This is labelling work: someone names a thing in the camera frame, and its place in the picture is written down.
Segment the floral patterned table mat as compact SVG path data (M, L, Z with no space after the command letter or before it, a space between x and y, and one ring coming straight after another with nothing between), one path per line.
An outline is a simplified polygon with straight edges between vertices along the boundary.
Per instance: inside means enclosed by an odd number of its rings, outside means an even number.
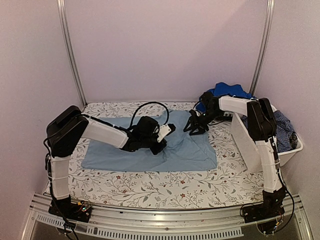
M190 103L104 103L92 104L83 114L127 129L143 116L154 117L170 110L188 111ZM108 171L81 166L91 139L81 138L70 156L68 189L70 199L133 208L200 209L252 204L263 200L263 173L250 173L236 160L225 163L216 153L217 167L205 171Z

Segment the right aluminium frame post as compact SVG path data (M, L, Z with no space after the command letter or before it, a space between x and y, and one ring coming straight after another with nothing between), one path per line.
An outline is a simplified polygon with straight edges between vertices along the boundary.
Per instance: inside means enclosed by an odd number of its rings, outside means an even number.
M260 43L258 57L255 64L253 77L252 77L252 81L249 89L249 92L252 95L254 95L257 90L258 82L259 82L261 71L263 68L263 63L264 63L268 42L269 42L269 37L272 29L274 8L275 8L275 0L268 0L266 5L265 20L264 20L264 27L262 31L261 43Z

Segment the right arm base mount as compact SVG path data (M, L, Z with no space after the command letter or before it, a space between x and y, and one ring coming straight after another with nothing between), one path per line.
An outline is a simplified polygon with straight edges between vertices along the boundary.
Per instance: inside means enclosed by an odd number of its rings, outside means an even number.
M260 204L245 204L240 208L240 216L245 223L261 221L285 213L283 200L286 196L286 190L282 187L274 192L262 191L263 202Z

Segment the white plastic laundry basket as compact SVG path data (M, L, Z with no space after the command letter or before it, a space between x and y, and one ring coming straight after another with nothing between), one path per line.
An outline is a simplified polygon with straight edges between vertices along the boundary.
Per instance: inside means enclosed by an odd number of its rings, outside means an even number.
M241 120L243 115L234 113L231 121L230 132L234 142L244 160L247 170L250 173L258 173L263 170L261 157L258 148L252 138L249 136L247 128ZM284 166L296 153L303 150L304 145L297 136L297 147L290 151L278 152L280 166Z

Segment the dark green printed garment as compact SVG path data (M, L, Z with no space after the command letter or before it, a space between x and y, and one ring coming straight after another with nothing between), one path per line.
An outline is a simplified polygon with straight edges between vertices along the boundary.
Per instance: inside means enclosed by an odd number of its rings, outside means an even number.
M218 121L232 121L233 115L234 115L233 112L224 111L224 112L222 113L222 115L220 115L220 116L217 117L217 120L218 120Z

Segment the dark blue checkered garment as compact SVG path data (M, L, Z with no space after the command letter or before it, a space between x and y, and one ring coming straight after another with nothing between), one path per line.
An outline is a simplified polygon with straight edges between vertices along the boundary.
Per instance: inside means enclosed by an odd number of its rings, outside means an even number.
M298 145L298 136L291 121L279 110L274 111L271 117L268 113L265 116L268 120L274 120L277 152L295 150Z

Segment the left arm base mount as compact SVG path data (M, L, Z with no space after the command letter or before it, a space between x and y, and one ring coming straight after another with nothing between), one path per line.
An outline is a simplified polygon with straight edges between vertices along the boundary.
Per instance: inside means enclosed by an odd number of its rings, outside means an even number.
M88 223L91 218L92 206L83 200L73 203L70 197L60 200L54 198L48 213L67 220Z

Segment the light blue shirt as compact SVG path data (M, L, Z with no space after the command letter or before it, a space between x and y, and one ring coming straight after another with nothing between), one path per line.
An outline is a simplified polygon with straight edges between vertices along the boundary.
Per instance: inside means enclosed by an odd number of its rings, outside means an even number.
M189 116L186 110L170 110L154 117L160 124L168 119L176 127L172 134L165 137L167 145L157 155L146 148L127 152L100 141L90 140L81 167L116 172L185 172L215 169L217 157L209 143L209 135L189 135L183 131Z

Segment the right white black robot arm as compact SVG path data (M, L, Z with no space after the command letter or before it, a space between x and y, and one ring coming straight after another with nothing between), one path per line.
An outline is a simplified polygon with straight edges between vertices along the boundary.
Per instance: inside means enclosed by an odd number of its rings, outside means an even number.
M229 95L214 96L207 91L200 97L204 113L194 109L183 129L189 135L202 135L209 131L210 123L223 112L247 116L247 132L257 147L263 171L264 198L283 198L286 186L281 177L280 158L277 151L276 120L267 98L247 99Z

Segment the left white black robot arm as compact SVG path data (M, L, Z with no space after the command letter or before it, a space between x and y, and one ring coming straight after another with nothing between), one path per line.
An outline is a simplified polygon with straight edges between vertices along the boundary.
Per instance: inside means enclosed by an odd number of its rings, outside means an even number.
M175 129L174 124L160 125L149 116L142 116L136 125L123 128L86 115L71 105L47 126L44 140L48 149L50 193L57 200L55 209L63 217L70 217L75 211L66 199L70 196L69 161L80 139L102 142L126 152L150 149L157 155L167 145L165 137Z

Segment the left aluminium frame post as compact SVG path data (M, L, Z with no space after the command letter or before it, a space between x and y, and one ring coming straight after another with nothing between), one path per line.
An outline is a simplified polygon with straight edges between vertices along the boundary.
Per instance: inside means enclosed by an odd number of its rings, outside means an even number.
M78 97L80 99L81 105L83 107L86 107L88 103L85 96L83 84L80 79L80 74L79 74L79 70L78 70L78 66L76 63L76 58L75 58L75 54L72 46L72 40L71 40L71 35L70 35L70 30L68 25L68 18L67 18L66 4L64 0L57 0L56 3L57 3L59 21L60 21L61 30L62 30L62 37L64 40L66 54L69 61L71 73L73 76L75 88L76 88Z

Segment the aluminium frame post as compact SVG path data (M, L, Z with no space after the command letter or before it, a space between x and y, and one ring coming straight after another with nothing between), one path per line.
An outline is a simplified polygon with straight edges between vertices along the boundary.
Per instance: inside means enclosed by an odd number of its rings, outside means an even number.
M66 54L69 61L71 73L73 76L75 88L76 88L78 97L80 99L81 105L83 107L86 107L88 103L85 96L83 84L80 79L80 74L79 74L79 70L78 70L78 66L76 63L76 58L75 58L75 54L72 46L72 40L71 40L71 35L70 35L70 30L68 25L68 18L67 18L66 4L64 0L57 0L56 3L57 3L59 21L60 21L61 30L62 30L62 37L64 40Z
M257 90L258 82L259 82L261 71L263 68L263 63L264 63L268 42L269 42L269 37L272 29L274 8L275 8L275 0L268 0L266 5L265 20L264 20L264 27L262 31L261 43L260 43L258 57L255 64L253 77L252 77L252 81L249 89L249 92L252 95L254 95Z

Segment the blue pleated skirt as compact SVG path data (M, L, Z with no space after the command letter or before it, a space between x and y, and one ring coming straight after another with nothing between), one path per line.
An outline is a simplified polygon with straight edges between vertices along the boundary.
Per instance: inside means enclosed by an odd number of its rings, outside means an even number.
M255 99L255 96L253 96L251 93L245 92L240 84L228 85L224 82L219 82L215 85L214 88L208 89L205 92L211 93L214 98L230 96L248 100ZM199 97L199 100L194 105L194 108L201 113L205 113L208 112L208 107L204 103L202 103L202 97L203 94Z

